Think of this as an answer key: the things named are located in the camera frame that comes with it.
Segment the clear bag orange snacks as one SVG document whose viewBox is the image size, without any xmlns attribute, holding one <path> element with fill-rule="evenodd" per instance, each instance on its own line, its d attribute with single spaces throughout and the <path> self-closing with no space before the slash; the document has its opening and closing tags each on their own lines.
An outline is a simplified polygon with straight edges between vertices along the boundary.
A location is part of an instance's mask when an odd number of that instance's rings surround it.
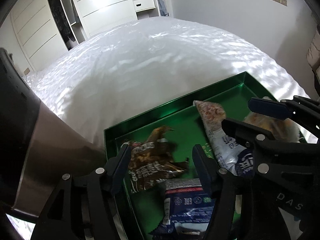
<svg viewBox="0 0 320 240">
<path fill-rule="evenodd" d="M 244 122 L 270 131 L 279 141 L 299 142 L 299 128 L 291 119 L 279 120 L 250 111 L 250 113 L 244 118 Z"/>
</svg>

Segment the brown gold oat snack bag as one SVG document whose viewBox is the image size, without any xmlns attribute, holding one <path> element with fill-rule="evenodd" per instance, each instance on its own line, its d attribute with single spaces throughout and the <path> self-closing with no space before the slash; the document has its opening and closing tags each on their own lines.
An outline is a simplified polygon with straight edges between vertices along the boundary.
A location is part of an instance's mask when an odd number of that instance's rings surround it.
<svg viewBox="0 0 320 240">
<path fill-rule="evenodd" d="M 189 170 L 189 158 L 174 161 L 175 145 L 165 134 L 172 131 L 169 126 L 154 129 L 144 142 L 128 141 L 131 160 L 128 166 L 130 189 L 138 193 L 154 187 L 168 179 L 178 178 Z"/>
</svg>

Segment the white wardrobe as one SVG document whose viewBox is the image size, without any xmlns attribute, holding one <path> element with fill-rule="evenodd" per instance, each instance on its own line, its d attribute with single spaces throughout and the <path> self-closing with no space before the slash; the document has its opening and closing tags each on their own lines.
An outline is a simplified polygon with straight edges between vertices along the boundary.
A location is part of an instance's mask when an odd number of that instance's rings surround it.
<svg viewBox="0 0 320 240">
<path fill-rule="evenodd" d="M 34 72 L 85 40 L 137 19 L 133 0 L 17 0 L 10 19 Z"/>
</svg>

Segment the blue hanging garment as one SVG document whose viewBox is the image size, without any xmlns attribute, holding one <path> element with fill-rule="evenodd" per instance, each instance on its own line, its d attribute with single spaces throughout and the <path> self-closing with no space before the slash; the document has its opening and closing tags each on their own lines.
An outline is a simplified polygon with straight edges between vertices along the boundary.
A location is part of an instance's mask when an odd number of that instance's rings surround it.
<svg viewBox="0 0 320 240">
<path fill-rule="evenodd" d="M 167 11 L 167 7 L 165 5 L 165 2 L 163 0 L 157 0 L 157 1 L 158 1 L 160 15 L 164 16 L 164 17 L 169 17 L 169 13 Z"/>
</svg>

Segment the beige coat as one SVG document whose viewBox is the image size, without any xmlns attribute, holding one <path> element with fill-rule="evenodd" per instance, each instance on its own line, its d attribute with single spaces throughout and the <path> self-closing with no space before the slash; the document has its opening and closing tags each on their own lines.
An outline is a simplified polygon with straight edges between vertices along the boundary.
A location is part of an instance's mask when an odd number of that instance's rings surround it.
<svg viewBox="0 0 320 240">
<path fill-rule="evenodd" d="M 319 30 L 317 29 L 306 54 L 307 62 L 314 72 L 317 72 L 319 68 L 319 40 Z"/>
</svg>

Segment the green tray box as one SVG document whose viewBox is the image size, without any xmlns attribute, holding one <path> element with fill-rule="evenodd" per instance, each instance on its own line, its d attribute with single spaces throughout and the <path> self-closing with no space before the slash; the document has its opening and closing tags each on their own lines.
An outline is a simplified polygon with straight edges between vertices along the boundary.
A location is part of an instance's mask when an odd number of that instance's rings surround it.
<svg viewBox="0 0 320 240">
<path fill-rule="evenodd" d="M 170 131 L 165 138 L 175 162 L 190 161 L 197 144 L 211 157 L 212 149 L 193 101 L 218 102 L 228 116 L 241 119 L 249 113 L 247 103 L 254 96 L 271 96 L 271 93 L 247 72 L 216 82 L 106 129 L 106 155 L 113 158 L 124 142 L 143 141 L 153 129 L 166 125 Z M 151 230 L 163 216 L 163 195 L 159 186 L 135 193 L 126 175 L 114 198 L 126 239 L 150 239 Z M 209 239 L 284 239 L 288 227 L 281 210 L 299 218 L 302 230 L 309 239 L 313 238 L 316 216 L 307 200 L 294 198 L 290 204 L 288 197 L 278 199 L 251 194 L 248 203 L 253 212 L 251 220 L 235 213 L 219 213 L 209 228 Z"/>
</svg>

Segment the white bed sheet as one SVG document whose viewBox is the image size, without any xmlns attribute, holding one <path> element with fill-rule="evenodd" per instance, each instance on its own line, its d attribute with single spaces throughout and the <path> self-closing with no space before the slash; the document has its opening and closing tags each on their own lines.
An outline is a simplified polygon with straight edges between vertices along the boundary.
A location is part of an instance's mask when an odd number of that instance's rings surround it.
<svg viewBox="0 0 320 240">
<path fill-rule="evenodd" d="M 170 17 L 102 32 L 24 80 L 68 126 L 103 147 L 106 128 L 242 72 L 278 100 L 306 96 L 253 44 L 217 27 Z"/>
</svg>

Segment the white blue nut snack bag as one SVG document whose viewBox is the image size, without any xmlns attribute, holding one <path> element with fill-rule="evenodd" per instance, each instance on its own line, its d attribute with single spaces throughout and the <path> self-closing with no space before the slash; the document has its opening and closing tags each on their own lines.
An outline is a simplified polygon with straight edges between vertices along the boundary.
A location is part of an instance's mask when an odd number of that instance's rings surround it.
<svg viewBox="0 0 320 240">
<path fill-rule="evenodd" d="M 213 153 L 221 168 L 236 176 L 251 176 L 253 173 L 253 154 L 241 146 L 222 129 L 226 112 L 218 103 L 194 101 L 194 106 L 202 119 L 204 129 Z"/>
</svg>

